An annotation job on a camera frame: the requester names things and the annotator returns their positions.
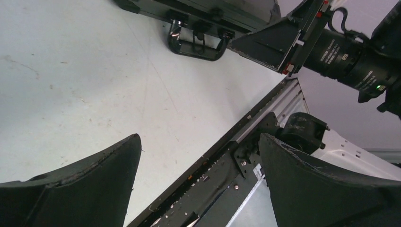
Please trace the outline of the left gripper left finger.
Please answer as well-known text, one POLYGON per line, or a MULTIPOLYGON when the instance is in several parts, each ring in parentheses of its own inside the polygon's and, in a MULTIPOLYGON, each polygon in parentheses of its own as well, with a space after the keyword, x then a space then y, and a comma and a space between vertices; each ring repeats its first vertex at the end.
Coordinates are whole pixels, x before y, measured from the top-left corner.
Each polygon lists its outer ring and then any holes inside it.
POLYGON ((3 227, 121 227, 141 156, 130 135, 77 162, 0 185, 3 227))

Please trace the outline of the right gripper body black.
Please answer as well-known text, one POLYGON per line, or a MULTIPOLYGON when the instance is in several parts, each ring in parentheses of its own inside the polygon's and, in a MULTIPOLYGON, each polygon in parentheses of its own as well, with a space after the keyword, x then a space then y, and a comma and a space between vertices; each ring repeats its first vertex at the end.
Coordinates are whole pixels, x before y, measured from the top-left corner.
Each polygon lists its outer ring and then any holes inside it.
POLYGON ((298 73, 329 20, 330 0, 304 0, 282 18, 282 74, 298 73))

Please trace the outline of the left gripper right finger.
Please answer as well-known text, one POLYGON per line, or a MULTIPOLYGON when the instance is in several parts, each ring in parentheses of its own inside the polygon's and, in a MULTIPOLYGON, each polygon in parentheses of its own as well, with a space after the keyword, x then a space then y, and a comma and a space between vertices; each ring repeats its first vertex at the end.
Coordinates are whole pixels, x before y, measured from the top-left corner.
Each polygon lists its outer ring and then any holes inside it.
POLYGON ((259 151, 278 226, 400 226, 399 181, 332 165, 265 133, 259 151))

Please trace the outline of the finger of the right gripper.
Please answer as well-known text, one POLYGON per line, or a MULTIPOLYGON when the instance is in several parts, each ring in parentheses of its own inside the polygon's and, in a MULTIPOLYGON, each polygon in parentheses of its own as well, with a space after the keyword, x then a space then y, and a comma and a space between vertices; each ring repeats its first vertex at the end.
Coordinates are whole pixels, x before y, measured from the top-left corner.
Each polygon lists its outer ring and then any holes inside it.
POLYGON ((296 44, 302 29, 300 17, 287 16, 266 28, 230 41, 227 48, 240 56, 278 73, 297 73, 303 66, 296 44))

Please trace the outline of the black poker set case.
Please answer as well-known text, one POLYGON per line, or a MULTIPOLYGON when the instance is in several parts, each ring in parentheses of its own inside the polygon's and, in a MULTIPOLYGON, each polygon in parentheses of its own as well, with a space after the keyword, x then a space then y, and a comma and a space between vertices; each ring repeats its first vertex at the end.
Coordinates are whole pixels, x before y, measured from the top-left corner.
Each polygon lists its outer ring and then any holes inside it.
POLYGON ((116 0, 121 9, 170 23, 167 43, 178 55, 216 61, 230 40, 281 18, 276 0, 116 0))

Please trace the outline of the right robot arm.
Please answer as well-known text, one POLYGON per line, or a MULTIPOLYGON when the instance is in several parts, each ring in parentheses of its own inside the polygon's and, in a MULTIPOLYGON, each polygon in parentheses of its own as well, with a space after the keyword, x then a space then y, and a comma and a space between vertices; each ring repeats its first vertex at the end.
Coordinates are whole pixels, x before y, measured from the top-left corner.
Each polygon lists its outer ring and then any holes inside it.
MULTIPOLYGON (((286 17, 230 42, 230 50, 290 77, 302 67, 358 91, 365 103, 385 94, 379 112, 401 114, 401 5, 397 3, 367 37, 332 25, 343 7, 331 0, 305 0, 286 17)), ((326 123, 305 113, 292 114, 275 136, 315 158, 368 176, 399 181, 399 167, 348 143, 326 123)))

